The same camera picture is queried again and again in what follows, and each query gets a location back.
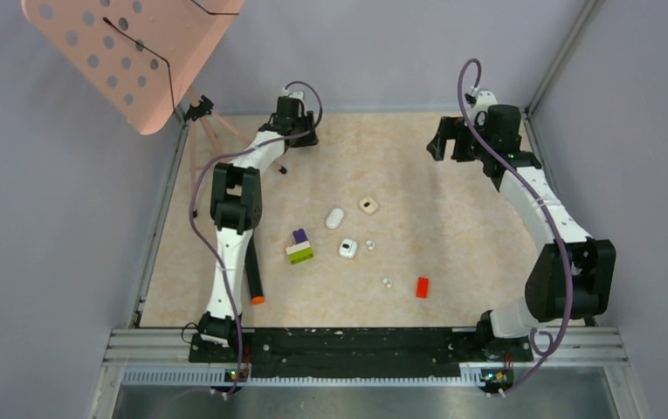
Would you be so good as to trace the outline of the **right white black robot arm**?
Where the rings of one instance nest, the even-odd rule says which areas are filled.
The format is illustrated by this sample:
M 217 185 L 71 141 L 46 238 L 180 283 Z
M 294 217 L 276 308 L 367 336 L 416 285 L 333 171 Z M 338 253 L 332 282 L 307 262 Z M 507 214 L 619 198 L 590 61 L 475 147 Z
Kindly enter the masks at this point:
M 444 116 L 426 149 L 436 161 L 480 161 L 483 173 L 524 223 L 537 248 L 538 258 L 524 293 L 500 309 L 484 312 L 475 336 L 478 353 L 497 360 L 510 348 L 527 350 L 532 329 L 562 319 L 585 319 L 606 312 L 616 248 L 608 239 L 596 239 L 568 213 L 547 183 L 537 157 L 521 147 L 521 113 L 511 105 L 490 105 L 475 112 L 475 128 L 461 116 Z M 567 285 L 572 303 L 566 311 Z

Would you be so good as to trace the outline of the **beige earbud case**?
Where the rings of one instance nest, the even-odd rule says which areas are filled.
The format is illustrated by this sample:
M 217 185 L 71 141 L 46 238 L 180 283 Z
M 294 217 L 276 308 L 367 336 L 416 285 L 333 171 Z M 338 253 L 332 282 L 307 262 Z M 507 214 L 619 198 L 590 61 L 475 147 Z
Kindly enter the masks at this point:
M 365 196 L 359 201 L 359 208 L 364 214 L 372 216 L 379 210 L 379 205 L 372 197 Z

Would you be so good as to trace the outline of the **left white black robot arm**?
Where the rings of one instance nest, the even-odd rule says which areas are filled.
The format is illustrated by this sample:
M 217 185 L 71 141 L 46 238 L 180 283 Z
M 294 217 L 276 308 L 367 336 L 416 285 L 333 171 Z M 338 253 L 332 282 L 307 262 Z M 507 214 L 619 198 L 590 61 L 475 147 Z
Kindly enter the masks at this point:
M 205 314 L 199 321 L 199 337 L 223 361 L 236 359 L 243 350 L 239 333 L 244 265 L 254 230 L 263 214 L 262 174 L 289 148 L 318 143 L 319 118 L 305 109 L 302 91 L 286 93 L 245 150 L 231 154 L 229 162 L 212 162 L 210 218 L 217 244 L 213 284 Z

